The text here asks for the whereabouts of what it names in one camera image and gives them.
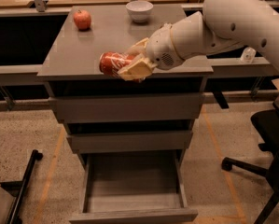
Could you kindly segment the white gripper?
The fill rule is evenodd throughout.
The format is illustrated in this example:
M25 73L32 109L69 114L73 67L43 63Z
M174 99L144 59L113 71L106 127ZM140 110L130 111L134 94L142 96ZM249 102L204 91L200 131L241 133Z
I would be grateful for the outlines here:
M175 51L172 25L169 23L165 23L150 38L146 37L127 48L124 53L136 56L130 64L118 70L118 75L126 81L149 77L156 67L170 70L184 62Z

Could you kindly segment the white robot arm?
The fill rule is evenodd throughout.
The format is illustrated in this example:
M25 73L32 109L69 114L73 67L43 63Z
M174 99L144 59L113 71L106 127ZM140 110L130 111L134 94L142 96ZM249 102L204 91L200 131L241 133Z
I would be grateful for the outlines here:
M151 37L129 48L135 56L119 69L125 80L170 70L199 55L248 46L279 72L279 13L265 0L204 0L202 11L174 24L166 23Z

